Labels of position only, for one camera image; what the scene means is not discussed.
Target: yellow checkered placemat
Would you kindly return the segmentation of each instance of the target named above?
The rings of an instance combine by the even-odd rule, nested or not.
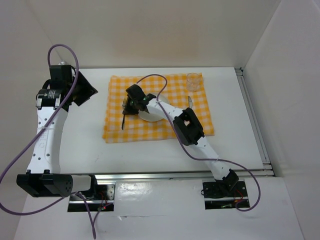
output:
[[[175,133],[167,119],[156,122],[148,122],[137,115],[126,115],[124,130],[121,129],[123,121],[123,101],[127,98],[126,89],[135,84],[143,76],[112,76],[109,82],[107,108],[104,119],[102,137],[106,143],[124,143],[136,141],[163,140],[175,138]],[[209,106],[204,89],[203,80],[196,92],[188,92],[186,89],[186,74],[165,75],[168,84],[161,93],[168,100],[169,104],[177,108],[186,109],[189,106],[188,96],[191,97],[196,116],[203,126],[204,133],[214,134],[214,127],[211,121]],[[158,93],[165,84],[165,80],[159,76],[150,76],[138,85],[145,94]]]

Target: white plate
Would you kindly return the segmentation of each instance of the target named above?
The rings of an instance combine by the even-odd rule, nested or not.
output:
[[[157,92],[150,92],[150,93],[155,96],[158,95]],[[162,94],[160,94],[160,96],[159,96],[159,101],[162,101],[166,104],[170,104],[169,100]],[[139,116],[139,118],[141,118],[145,121],[148,121],[148,122],[157,122],[157,121],[160,121],[161,119],[163,119],[163,117],[161,117],[161,116],[158,116],[156,114],[147,113],[146,111],[139,111],[138,116]]]

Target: silver knife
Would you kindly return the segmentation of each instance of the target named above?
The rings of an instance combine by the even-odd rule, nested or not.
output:
[[[188,101],[189,101],[189,108],[192,109],[193,104],[192,104],[192,99],[190,96],[188,96]]]

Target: clear glass cup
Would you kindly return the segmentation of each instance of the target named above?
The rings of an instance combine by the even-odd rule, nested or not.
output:
[[[196,92],[199,89],[201,78],[196,73],[189,73],[186,76],[186,89],[189,92]]]

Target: white table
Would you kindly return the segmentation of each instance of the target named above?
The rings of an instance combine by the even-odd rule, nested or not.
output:
[[[82,106],[73,104],[65,122],[62,173],[146,173],[208,171],[188,158],[176,139],[105,143],[102,139],[111,75],[202,73],[215,136],[209,141],[220,158],[262,169],[263,164],[238,79],[232,67],[81,69],[99,93]]]

